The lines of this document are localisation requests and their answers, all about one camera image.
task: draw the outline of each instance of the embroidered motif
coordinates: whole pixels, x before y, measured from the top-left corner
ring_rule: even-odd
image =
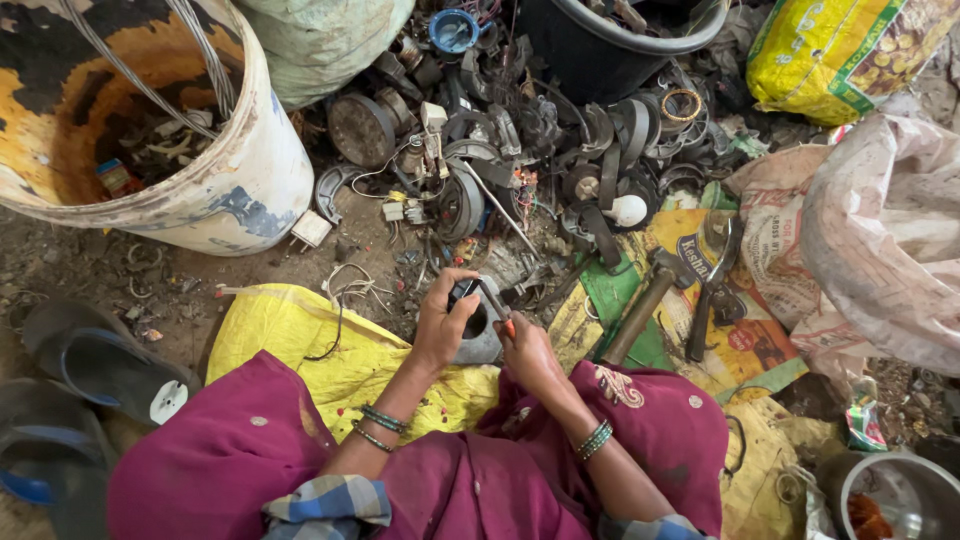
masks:
[[[632,385],[634,380],[620,372],[613,371],[604,366],[594,366],[597,378],[597,388],[603,390],[605,398],[614,405],[622,403],[629,408],[640,408],[643,406],[643,394]]]

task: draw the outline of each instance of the woman's arm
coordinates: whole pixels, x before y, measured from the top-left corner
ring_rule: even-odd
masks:
[[[553,355],[546,331],[532,325],[519,312],[510,314],[516,339],[500,331],[504,362],[511,374],[543,404],[563,426],[570,444],[577,448],[600,426],[587,404],[564,375]],[[615,520],[653,522],[676,510],[650,477],[640,469],[615,435],[587,461],[587,472],[607,514]]]
[[[447,294],[456,282],[477,277],[476,272],[467,270],[447,268],[441,272],[420,304],[420,320],[413,351],[400,364],[373,408],[401,422],[410,420],[427,388],[453,360],[460,347],[467,319],[480,304],[480,297],[473,294],[460,299],[453,310],[447,313]],[[393,447],[400,438],[395,431],[367,418],[360,421],[360,429],[389,447]],[[352,431],[320,474],[360,475],[366,479],[376,479],[387,464],[388,456],[363,435]]]

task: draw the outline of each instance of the checkered cloth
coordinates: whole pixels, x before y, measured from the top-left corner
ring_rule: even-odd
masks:
[[[356,475],[312,479],[293,494],[263,505],[270,519],[264,540],[358,540],[390,524],[391,508],[383,482]],[[604,514],[600,540],[716,540],[683,516],[653,523],[615,521]]]

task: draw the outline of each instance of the dirt floor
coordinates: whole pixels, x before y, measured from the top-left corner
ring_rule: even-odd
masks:
[[[929,435],[951,433],[946,381],[896,358],[871,358],[863,376],[876,383],[876,418],[890,450],[913,449]],[[846,401],[827,377],[808,373],[774,398],[791,414],[846,426]]]
[[[323,285],[339,264],[338,244],[348,262],[369,272],[377,286],[395,293],[381,295],[384,306],[371,296],[350,297],[347,307],[412,342],[417,306],[434,275],[426,269],[416,288],[424,262],[423,240],[415,228],[404,226],[390,245],[380,205],[372,201],[341,189],[334,202],[343,222],[320,248],[301,253],[303,244],[291,245],[287,239],[266,252],[241,258],[208,256],[122,231],[54,226],[0,207],[0,380],[44,377],[24,349],[19,329],[30,306],[45,298],[82,299],[112,311],[147,349],[196,370],[203,378],[217,330],[232,301],[229,295],[216,297],[218,285],[284,282],[328,296]],[[492,226],[505,233],[502,224]],[[529,234],[542,248],[543,240],[556,234],[556,226],[540,211],[530,220]],[[509,258],[523,249],[515,234],[507,234],[506,239],[491,237],[497,253]],[[476,257],[466,267],[482,266],[484,272],[509,275],[502,264],[493,264],[486,242],[480,241]],[[411,263],[396,261],[405,254],[416,258]],[[356,269],[342,274],[332,288],[363,278]],[[162,338],[150,341],[154,331]],[[98,413],[110,442],[120,452],[149,432],[122,414]],[[53,532],[43,509],[0,490],[0,538],[48,539]]]

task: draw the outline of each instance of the woman's right hand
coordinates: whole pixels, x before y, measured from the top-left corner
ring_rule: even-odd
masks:
[[[511,339],[499,321],[493,323],[503,343],[503,361],[510,374],[541,402],[560,398],[570,390],[560,362],[553,356],[546,330],[532,324],[519,311],[511,311],[516,337]]]

